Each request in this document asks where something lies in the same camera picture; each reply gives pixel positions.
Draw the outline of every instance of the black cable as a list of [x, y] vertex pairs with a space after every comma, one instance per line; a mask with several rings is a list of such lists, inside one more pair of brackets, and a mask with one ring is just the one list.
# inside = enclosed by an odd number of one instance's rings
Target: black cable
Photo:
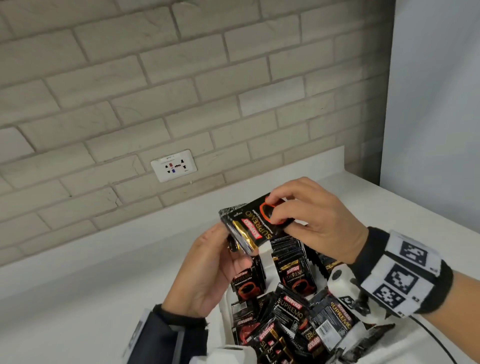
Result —
[[450, 352], [448, 351], [448, 349], [442, 344], [442, 342], [440, 340], [438, 340], [438, 338], [430, 331], [428, 330], [424, 324], [422, 324], [419, 320], [417, 320], [416, 318], [414, 318], [413, 316], [410, 316], [410, 318], [415, 321], [417, 324], [419, 324], [421, 327], [423, 327], [423, 329], [428, 332], [430, 334], [430, 336], [438, 343], [438, 345], [440, 345], [440, 347], [444, 350], [444, 352], [448, 355], [448, 357], [450, 358], [450, 360], [454, 363], [454, 364], [457, 364], [457, 362], [455, 361], [455, 359], [453, 358], [453, 356], [450, 354]]

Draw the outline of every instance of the wall outlet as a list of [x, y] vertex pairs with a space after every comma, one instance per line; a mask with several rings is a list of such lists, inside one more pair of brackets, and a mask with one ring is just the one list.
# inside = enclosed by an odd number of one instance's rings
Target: wall outlet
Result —
[[150, 162], [160, 182], [197, 172], [197, 166], [190, 150], [184, 150]]

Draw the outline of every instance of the white countertop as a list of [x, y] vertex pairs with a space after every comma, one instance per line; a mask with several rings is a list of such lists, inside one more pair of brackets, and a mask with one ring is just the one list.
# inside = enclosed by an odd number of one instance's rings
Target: white countertop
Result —
[[[302, 175], [338, 195], [364, 224], [411, 236], [480, 278], [479, 234], [345, 172], [340, 147], [0, 268], [0, 363], [118, 363], [143, 309], [162, 302], [216, 212]], [[221, 345], [218, 308], [208, 321], [209, 347]], [[415, 331], [399, 347], [422, 338]], [[447, 363], [430, 340], [392, 363]], [[385, 362], [388, 351], [378, 353], [375, 361]]]

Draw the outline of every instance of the white wall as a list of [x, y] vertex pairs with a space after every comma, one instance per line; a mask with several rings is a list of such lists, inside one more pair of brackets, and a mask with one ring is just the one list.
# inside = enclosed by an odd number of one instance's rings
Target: white wall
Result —
[[480, 2], [397, 0], [380, 185], [480, 232]]

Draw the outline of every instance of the person's left hand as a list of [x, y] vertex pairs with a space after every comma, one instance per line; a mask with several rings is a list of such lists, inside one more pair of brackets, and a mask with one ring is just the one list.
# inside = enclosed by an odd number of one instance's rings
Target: person's left hand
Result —
[[228, 249], [227, 236], [227, 228], [219, 222], [194, 241], [162, 304], [165, 311], [207, 317], [233, 277], [252, 266], [248, 255]]

